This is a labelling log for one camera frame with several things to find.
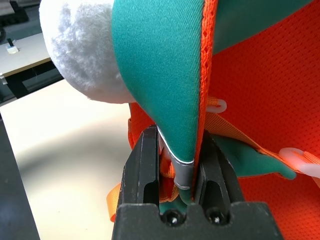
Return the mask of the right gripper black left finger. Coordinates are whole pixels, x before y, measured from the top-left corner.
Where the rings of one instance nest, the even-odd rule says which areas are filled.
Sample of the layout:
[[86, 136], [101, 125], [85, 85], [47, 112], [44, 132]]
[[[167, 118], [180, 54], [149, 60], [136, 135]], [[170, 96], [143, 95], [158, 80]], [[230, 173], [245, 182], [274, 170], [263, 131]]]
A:
[[158, 129], [145, 129], [133, 147], [122, 172], [119, 204], [160, 203]]

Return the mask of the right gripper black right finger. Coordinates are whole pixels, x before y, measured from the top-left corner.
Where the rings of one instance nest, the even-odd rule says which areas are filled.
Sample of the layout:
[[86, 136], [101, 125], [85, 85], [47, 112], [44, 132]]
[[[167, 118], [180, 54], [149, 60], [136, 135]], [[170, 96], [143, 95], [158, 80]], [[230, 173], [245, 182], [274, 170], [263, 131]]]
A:
[[194, 197], [206, 213], [228, 213], [232, 203], [245, 200], [234, 168], [208, 131], [200, 148]]

